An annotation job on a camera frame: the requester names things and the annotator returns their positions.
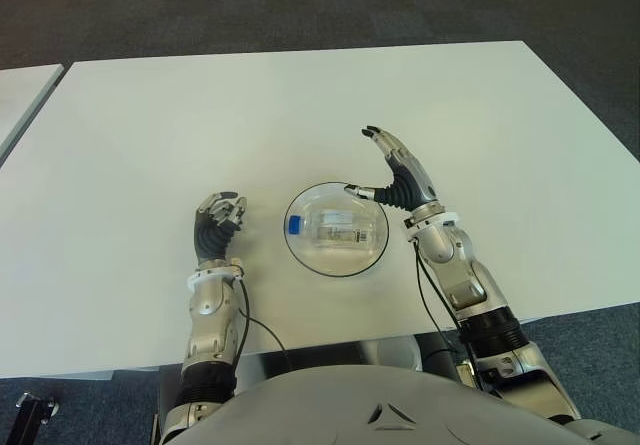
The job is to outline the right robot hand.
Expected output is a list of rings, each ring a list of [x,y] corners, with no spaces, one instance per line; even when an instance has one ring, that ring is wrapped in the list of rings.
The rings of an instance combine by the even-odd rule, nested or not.
[[[361,133],[380,149],[393,180],[386,187],[347,184],[346,193],[408,212],[437,200],[434,185],[420,161],[398,138],[374,126],[367,126]]]

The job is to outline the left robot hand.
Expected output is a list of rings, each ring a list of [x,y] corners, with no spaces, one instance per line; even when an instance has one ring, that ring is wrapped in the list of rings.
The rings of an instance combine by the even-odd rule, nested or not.
[[[241,230],[247,199],[237,192],[214,192],[195,211],[194,250],[198,265],[226,260],[234,235]]]

